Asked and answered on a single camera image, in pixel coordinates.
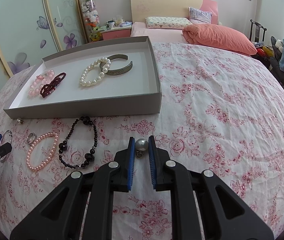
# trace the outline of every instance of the metal bangle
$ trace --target metal bangle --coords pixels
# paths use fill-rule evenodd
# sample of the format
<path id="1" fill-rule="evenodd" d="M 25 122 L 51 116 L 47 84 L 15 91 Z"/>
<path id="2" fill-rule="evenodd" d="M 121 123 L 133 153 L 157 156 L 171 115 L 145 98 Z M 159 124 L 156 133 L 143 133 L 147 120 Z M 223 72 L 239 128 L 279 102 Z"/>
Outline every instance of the metal bangle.
<path id="1" fill-rule="evenodd" d="M 3 140 L 4 136 L 6 135 L 6 133 L 9 133 L 9 136 L 10 136 L 10 143 L 12 142 L 12 132 L 11 132 L 10 130 L 7 130 L 7 131 L 3 134 L 3 136 L 2 136 L 2 138 L 1 138 L 1 140 L 0 140 L 0 146 L 1 146 L 2 140 Z M 1 161 L 1 162 L 4 162 L 4 161 L 6 160 L 6 157 L 7 157 L 7 155 L 3 156 L 3 157 L 0 159 L 0 161 Z"/>
<path id="2" fill-rule="evenodd" d="M 27 137 L 26 143 L 31 145 L 34 142 L 35 138 L 36 138 L 36 134 L 34 132 L 30 133 Z"/>
<path id="3" fill-rule="evenodd" d="M 112 56 L 108 57 L 109 60 L 114 60 L 114 59 L 118 59 L 118 58 L 122 58 L 122 59 L 128 60 L 129 57 L 128 57 L 128 55 L 125 55 L 125 54 L 115 54 L 115 55 L 112 55 Z M 100 63 L 101 71 L 103 70 L 103 66 L 104 65 L 105 65 L 105 62 L 101 62 Z M 127 66 L 125 66 L 123 68 L 114 69 L 114 70 L 109 69 L 109 71 L 106 73 L 106 75 L 116 76 L 116 75 L 124 74 L 124 73 L 130 71 L 132 66 L 133 66 L 133 63 L 131 61 L 130 64 L 128 64 Z"/>

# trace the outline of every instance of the pink drawer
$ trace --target pink drawer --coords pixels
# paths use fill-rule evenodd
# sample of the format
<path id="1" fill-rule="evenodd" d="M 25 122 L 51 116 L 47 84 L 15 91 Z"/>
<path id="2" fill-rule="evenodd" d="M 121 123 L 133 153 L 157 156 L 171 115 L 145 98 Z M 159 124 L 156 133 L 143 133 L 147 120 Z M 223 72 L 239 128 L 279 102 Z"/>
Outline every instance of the pink drawer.
<path id="1" fill-rule="evenodd" d="M 131 29 L 110 31 L 110 32 L 102 33 L 102 36 L 104 40 L 130 37 Z"/>

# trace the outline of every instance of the black chair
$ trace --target black chair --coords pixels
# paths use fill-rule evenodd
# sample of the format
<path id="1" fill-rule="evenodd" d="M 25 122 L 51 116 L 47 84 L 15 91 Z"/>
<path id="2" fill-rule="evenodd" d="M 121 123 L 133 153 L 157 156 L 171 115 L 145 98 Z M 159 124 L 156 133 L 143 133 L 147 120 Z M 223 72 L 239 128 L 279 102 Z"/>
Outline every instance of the black chair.
<path id="1" fill-rule="evenodd" d="M 263 40 L 262 40 L 262 41 L 264 41 L 265 32 L 267 31 L 267 28 L 264 28 L 262 25 L 260 25 L 258 22 L 254 22 L 252 19 L 251 19 L 250 41 L 251 41 L 251 39 L 252 39 L 253 24 L 256 25 L 256 28 L 255 28 L 255 40 L 254 40 L 254 42 L 260 42 L 260 30 L 261 30 L 261 28 L 264 30 L 264 32 L 263 32 Z"/>

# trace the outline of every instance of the pearl bracelet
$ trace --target pearl bracelet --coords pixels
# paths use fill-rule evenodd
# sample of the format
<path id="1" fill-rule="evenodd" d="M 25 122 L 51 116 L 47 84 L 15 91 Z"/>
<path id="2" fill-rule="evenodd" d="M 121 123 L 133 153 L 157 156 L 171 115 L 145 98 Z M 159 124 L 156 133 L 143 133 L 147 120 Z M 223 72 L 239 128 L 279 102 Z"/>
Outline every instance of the pearl bracelet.
<path id="1" fill-rule="evenodd" d="M 88 72 L 90 70 L 92 70 L 95 66 L 97 66 L 98 64 L 100 64 L 101 62 L 104 62 L 104 68 L 102 69 L 102 72 L 100 72 L 99 76 L 96 77 L 96 79 L 93 79 L 92 81 L 85 81 L 85 77 L 88 74 Z M 90 86 L 94 86 L 96 85 L 98 82 L 100 82 L 102 80 L 102 78 L 105 76 L 105 74 L 108 72 L 109 68 L 110 68 L 110 64 L 111 64 L 111 60 L 109 60 L 106 57 L 102 57 L 98 60 L 96 60 L 95 62 L 91 63 L 89 66 L 87 66 L 87 68 L 84 69 L 81 77 L 80 77 L 80 85 L 82 85 L 83 87 L 90 87 Z"/>

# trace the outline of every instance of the dark red bead bracelet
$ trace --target dark red bead bracelet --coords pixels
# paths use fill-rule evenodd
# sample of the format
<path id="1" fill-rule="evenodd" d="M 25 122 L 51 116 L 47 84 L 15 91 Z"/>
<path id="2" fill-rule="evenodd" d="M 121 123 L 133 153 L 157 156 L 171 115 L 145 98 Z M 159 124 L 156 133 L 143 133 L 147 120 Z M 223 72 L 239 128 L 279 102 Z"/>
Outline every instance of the dark red bead bracelet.
<path id="1" fill-rule="evenodd" d="M 42 95 L 43 98 L 45 98 L 47 95 L 50 95 L 53 91 L 55 91 L 56 87 L 60 82 L 65 78 L 66 73 L 62 72 L 59 75 L 57 75 L 50 84 L 44 85 L 40 90 L 40 95 Z"/>

